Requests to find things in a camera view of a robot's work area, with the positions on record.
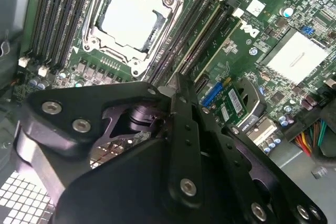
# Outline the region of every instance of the green circuit board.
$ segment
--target green circuit board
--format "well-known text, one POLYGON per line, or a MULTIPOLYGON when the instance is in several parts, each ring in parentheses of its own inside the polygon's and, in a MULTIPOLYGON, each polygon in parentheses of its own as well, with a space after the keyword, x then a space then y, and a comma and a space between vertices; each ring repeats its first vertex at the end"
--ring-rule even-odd
MULTIPOLYGON (((104 78, 110 74, 108 83, 145 80, 150 78, 152 69, 159 61, 160 55, 153 59, 153 66, 146 75, 135 78, 130 74, 130 67, 107 56, 106 54, 94 50, 86 52, 82 44, 82 25, 87 14, 91 0, 85 0, 82 13, 75 24, 71 47, 65 52, 65 65, 63 68, 69 72, 66 79, 60 79, 58 71, 53 73, 49 88, 74 87, 78 81, 83 81, 84 85, 107 84, 103 81, 97 82, 95 77, 88 79, 86 74, 78 71, 78 66, 85 63, 85 71, 92 66, 96 76, 99 69, 104 71, 104 78)), ((181 15, 169 33, 166 41, 170 41, 176 31, 184 23, 184 18, 193 7, 195 0, 184 0, 181 15)), ((26 18, 24 39, 22 43, 21 55, 24 56, 30 50, 32 34, 34 33, 34 21, 36 15, 41 10, 38 7, 39 0, 29 0, 29 8, 26 18)), ((237 7, 240 15, 230 15, 225 26, 207 46, 202 56, 188 73, 190 77, 197 81, 201 74, 209 76, 209 83, 200 91, 199 100, 203 101, 206 95, 217 82, 223 82, 230 77, 233 82, 242 76, 247 77, 258 90, 265 96, 267 102, 267 112, 271 118, 277 119, 276 114, 283 111, 285 106, 291 106, 291 113, 295 115, 302 110, 300 101, 307 95, 314 96, 320 104, 328 102, 328 97, 320 92, 324 87, 324 82, 335 75, 336 54, 335 44, 336 30, 336 0, 237 0, 237 7), (284 18, 284 7, 291 7, 294 12, 291 17, 284 18), (313 32, 307 32, 303 28, 311 28, 313 32), (308 76, 300 83, 300 90, 295 89, 292 84, 282 76, 269 71, 265 67, 263 60, 281 43, 281 40, 290 29, 296 29, 304 34, 309 40, 316 42, 327 53, 326 59, 312 70, 308 76), (281 99, 274 99, 280 93, 281 99)), ((185 61, 185 54, 189 47, 202 35, 203 28, 214 18, 216 10, 219 8, 218 2, 212 2, 205 11, 205 15, 194 27, 192 34, 188 38, 186 45, 181 52, 173 58, 167 74, 156 83, 156 85, 166 84, 173 73, 180 71, 181 64, 185 61)), ((36 76, 36 68, 19 69, 19 73, 25 76, 23 83, 14 89, 14 96, 18 101, 22 101, 30 92, 37 90, 31 87, 29 81, 36 76)), ((220 93, 214 103, 225 103, 225 92, 220 93)), ((218 110, 214 111, 223 123, 223 115, 218 110)))

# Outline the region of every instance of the green wire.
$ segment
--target green wire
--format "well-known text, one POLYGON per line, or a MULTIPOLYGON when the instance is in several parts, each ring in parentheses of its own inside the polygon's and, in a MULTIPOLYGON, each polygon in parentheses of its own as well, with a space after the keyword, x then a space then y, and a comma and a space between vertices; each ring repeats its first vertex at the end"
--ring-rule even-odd
POLYGON ((317 145, 320 147, 321 144, 322 144, 322 141, 323 141, 323 138, 324 138, 324 134, 326 132, 326 128, 327 128, 327 124, 322 121, 322 129, 321 129, 321 132, 320 132, 320 136, 319 136, 319 140, 318 140, 318 143, 317 145))

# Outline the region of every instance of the wire bundle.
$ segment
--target wire bundle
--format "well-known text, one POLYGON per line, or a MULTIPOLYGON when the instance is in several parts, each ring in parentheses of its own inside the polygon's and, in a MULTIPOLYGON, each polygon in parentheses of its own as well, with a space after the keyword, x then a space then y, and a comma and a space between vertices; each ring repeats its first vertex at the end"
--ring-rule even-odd
POLYGON ((326 128, 327 124, 323 120, 314 123, 306 131, 295 137, 295 144, 300 147, 307 156, 311 156, 312 150, 321 146, 326 128))

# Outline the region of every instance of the blue pcie slot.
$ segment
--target blue pcie slot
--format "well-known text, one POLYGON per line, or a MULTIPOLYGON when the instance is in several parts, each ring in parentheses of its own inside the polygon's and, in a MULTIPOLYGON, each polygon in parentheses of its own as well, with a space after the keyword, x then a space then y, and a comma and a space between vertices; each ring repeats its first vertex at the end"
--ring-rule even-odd
POLYGON ((215 99, 216 95, 223 90, 223 84, 221 82, 216 83, 214 87, 211 89, 209 94, 202 101, 202 106, 208 107, 209 104, 215 99))

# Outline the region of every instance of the sticker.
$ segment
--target sticker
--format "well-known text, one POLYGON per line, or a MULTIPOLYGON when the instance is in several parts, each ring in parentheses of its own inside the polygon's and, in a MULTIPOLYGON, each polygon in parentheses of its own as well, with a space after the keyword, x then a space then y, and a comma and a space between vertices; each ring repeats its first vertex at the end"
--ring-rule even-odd
POLYGON ((240 101, 238 99, 238 96, 236 95, 236 92, 235 92, 234 89, 230 90, 229 97, 230 97, 230 100, 233 104, 233 107, 235 108, 236 113, 238 114, 243 109, 243 106, 240 103, 240 101))
POLYGON ((252 0, 252 2, 246 8, 246 11, 258 17, 259 14, 264 10, 264 8, 265 5, 262 2, 260 2, 259 0, 252 0))
POLYGON ((224 121, 227 122, 227 120, 229 120, 230 117, 229 117, 229 114, 227 113, 225 105, 223 105, 223 107, 221 108, 221 111, 222 111, 224 121))

